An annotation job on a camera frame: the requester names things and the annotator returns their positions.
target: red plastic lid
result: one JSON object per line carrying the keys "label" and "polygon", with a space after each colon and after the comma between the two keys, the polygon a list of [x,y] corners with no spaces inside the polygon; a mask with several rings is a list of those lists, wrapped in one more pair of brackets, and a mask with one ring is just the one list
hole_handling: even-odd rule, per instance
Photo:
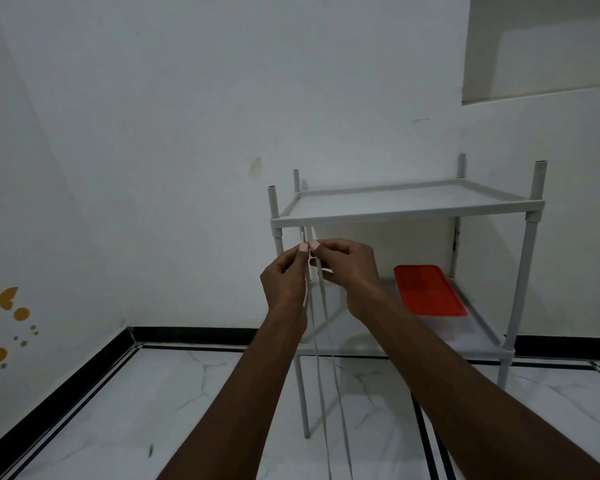
{"label": "red plastic lid", "polygon": [[438,266],[396,266],[393,268],[404,306],[416,315],[465,317],[464,307],[447,277]]}

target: lower shelf tier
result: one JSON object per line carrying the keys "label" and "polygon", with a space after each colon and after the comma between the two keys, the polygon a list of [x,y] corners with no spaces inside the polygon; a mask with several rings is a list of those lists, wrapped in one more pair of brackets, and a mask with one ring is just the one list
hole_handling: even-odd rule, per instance
{"label": "lower shelf tier", "polygon": [[[496,331],[493,325],[481,315],[472,304],[467,295],[462,291],[456,281],[449,282],[464,303],[469,313],[466,317],[421,317],[430,329],[442,340],[465,358],[506,358],[512,352],[503,348],[504,336]],[[395,280],[384,280],[389,292],[400,300]],[[329,316],[329,330],[331,332],[331,346],[326,330],[320,286],[312,282],[311,293],[313,298],[313,312],[315,314],[314,332],[309,310],[307,331],[304,334],[298,352],[302,355],[315,353],[313,336],[317,337],[318,352],[320,354],[337,355],[369,355],[385,356],[386,354],[371,336],[367,328],[347,309],[346,293],[343,288],[332,283],[325,283],[327,297],[327,313]]]}

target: forearm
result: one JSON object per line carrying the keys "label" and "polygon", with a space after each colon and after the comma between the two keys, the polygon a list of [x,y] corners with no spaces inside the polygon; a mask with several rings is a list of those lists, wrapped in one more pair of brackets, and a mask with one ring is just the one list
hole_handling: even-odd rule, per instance
{"label": "forearm", "polygon": [[288,313],[273,310],[267,315],[159,480],[256,477],[280,392],[306,327],[304,316],[292,318]]}
{"label": "forearm", "polygon": [[362,322],[468,480],[600,479],[600,464],[483,377],[400,302],[377,295],[361,309]]}

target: white plastic shelf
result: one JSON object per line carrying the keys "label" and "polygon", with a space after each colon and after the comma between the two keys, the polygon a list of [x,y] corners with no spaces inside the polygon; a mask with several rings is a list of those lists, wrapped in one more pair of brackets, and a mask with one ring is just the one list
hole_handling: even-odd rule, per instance
{"label": "white plastic shelf", "polygon": [[[448,279],[463,301],[469,315],[466,317],[421,317],[420,319],[465,358],[501,359],[511,357],[512,353],[506,352],[502,346],[504,336],[499,334],[493,325],[475,309],[465,293],[458,288],[456,282]],[[387,290],[400,299],[395,280],[387,279],[384,280],[384,283]],[[329,346],[320,288],[317,283],[312,283],[311,292],[318,352],[325,355],[333,352],[337,355],[385,356],[386,354],[366,327],[349,313],[343,288],[332,283],[325,283],[325,286],[333,348]],[[309,318],[307,331],[298,347],[300,354],[313,355],[315,353],[313,334]]]}
{"label": "white plastic shelf", "polygon": [[462,217],[542,210],[544,200],[492,189],[464,178],[354,189],[297,192],[273,228]]}

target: shoelace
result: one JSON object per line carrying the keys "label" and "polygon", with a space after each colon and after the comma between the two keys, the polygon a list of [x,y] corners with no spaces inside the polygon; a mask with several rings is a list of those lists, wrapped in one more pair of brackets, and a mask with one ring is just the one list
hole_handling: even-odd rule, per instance
{"label": "shoelace", "polygon": [[[312,233],[313,233],[314,239],[317,239],[316,234],[315,234],[315,229],[313,229],[313,228],[312,228]],[[304,236],[304,231],[301,232],[301,241],[306,242],[305,236]],[[335,362],[335,357],[333,355],[333,344],[331,342],[331,331],[329,330],[329,320],[328,320],[328,314],[327,314],[327,296],[326,296],[326,290],[325,290],[325,286],[324,286],[324,274],[322,272],[322,262],[320,261],[320,259],[318,259],[316,257],[315,263],[316,263],[316,268],[318,270],[318,283],[320,286],[320,295],[322,298],[322,311],[324,313],[324,322],[325,322],[325,326],[327,329],[327,338],[329,341],[329,349],[331,351],[331,367],[333,368],[333,380],[336,385],[336,393],[338,395],[338,405],[340,406],[340,419],[342,422],[342,437],[344,439],[344,449],[345,449],[345,453],[347,455],[347,464],[349,466],[349,476],[350,476],[351,480],[353,480],[353,468],[351,466],[351,450],[349,448],[349,435],[347,433],[347,422],[345,421],[345,418],[344,418],[344,409],[342,407],[342,395],[340,393],[340,385],[338,384],[338,375],[336,372],[336,362]],[[313,330],[315,331],[315,318],[314,318],[314,313],[313,313],[313,297],[312,297],[311,288],[310,288],[311,277],[309,275],[309,268],[306,269],[304,276],[305,276],[305,280],[306,280],[306,304],[309,307],[309,311],[311,313],[311,323],[312,323]],[[313,334],[313,347],[315,349],[315,362],[316,362],[316,368],[317,368],[317,373],[318,373],[318,393],[320,395],[320,411],[322,414],[322,430],[324,432],[324,443],[325,443],[325,446],[327,449],[327,468],[329,471],[329,480],[331,480],[331,460],[330,460],[330,455],[329,455],[329,441],[327,438],[326,408],[324,405],[324,391],[322,388],[322,379],[320,378],[320,358],[318,355],[318,341],[317,341],[316,333]]]}

